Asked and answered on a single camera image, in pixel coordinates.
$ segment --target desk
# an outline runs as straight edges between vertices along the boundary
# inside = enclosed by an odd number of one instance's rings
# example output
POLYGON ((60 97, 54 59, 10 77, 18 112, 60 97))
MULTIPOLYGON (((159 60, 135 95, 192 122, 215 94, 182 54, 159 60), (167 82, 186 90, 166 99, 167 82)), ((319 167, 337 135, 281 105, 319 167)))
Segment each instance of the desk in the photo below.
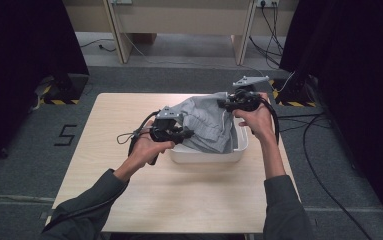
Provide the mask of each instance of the desk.
POLYGON ((231 35, 236 62, 241 64, 255 8, 254 0, 134 0, 132 5, 105 4, 114 22, 123 63, 132 49, 131 37, 125 34, 183 33, 231 35))
MULTIPOLYGON (((190 94, 100 94, 91 111, 54 203, 76 197, 108 169, 126 159, 129 142, 118 135, 138 128, 151 113, 190 94)), ((280 151, 292 172, 284 145, 280 151)), ((113 205, 104 232, 261 233, 265 220, 265 179, 260 145, 249 146, 236 163, 177 164, 160 154, 131 178, 113 205)))

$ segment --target black curtain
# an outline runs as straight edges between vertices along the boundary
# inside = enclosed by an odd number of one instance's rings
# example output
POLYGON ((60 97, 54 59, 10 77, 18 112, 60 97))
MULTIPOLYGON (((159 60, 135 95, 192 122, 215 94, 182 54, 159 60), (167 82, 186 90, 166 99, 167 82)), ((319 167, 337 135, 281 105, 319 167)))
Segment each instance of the black curtain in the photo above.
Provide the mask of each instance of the black curtain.
MULTIPOLYGON (((313 47, 321 1, 301 0, 281 67, 298 69, 313 47)), ((305 67, 319 88, 352 160, 383 204, 383 1, 337 1, 329 38, 305 67)))
POLYGON ((0 149, 6 147, 46 76, 88 75, 61 0, 0 1, 0 149))

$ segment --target white plastic basket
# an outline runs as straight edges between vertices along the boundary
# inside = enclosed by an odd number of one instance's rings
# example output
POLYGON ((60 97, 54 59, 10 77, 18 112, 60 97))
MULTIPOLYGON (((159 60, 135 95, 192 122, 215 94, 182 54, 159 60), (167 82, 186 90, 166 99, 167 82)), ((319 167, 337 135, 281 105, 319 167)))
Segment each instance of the white plastic basket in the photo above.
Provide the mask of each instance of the white plastic basket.
POLYGON ((234 118, 238 147, 234 149, 232 153, 203 153, 182 144, 178 144, 173 149, 169 150, 170 158, 176 163, 238 162, 248 146, 247 130, 245 127, 238 126, 238 123, 242 121, 241 118, 234 118))

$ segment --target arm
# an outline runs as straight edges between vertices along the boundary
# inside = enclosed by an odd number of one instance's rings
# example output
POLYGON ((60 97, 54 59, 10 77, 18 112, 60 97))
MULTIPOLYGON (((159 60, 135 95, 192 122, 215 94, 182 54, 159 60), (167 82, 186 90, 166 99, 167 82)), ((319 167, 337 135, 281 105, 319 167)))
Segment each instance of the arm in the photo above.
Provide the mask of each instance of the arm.
POLYGON ((118 169, 107 170, 90 189, 57 206, 40 239, 96 239, 131 176, 157 154, 173 147, 173 142, 155 143, 148 132, 141 134, 131 155, 118 169))
MULTIPOLYGON (((261 96, 267 100, 267 94, 261 96)), ((263 239, 314 239, 307 214, 285 173, 269 110, 260 104, 253 112, 235 110, 233 114, 244 119, 240 126, 250 127, 262 148, 268 205, 263 239)))

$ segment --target person's right hand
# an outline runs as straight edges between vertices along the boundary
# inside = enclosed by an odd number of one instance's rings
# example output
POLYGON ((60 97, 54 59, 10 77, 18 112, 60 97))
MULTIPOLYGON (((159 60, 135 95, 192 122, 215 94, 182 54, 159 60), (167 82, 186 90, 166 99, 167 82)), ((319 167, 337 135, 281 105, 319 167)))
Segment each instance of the person's right hand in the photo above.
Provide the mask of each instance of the person's right hand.
MULTIPOLYGON (((262 98, 268 101, 267 93, 259 93, 262 98)), ((244 122, 240 123, 240 126, 248 126, 253 131, 254 135, 260 141, 265 141, 267 138, 274 137, 275 133, 272 128, 272 118, 269 109, 260 104, 259 108, 252 112, 246 112, 243 110, 234 110, 232 114, 237 118, 243 118, 244 122)))

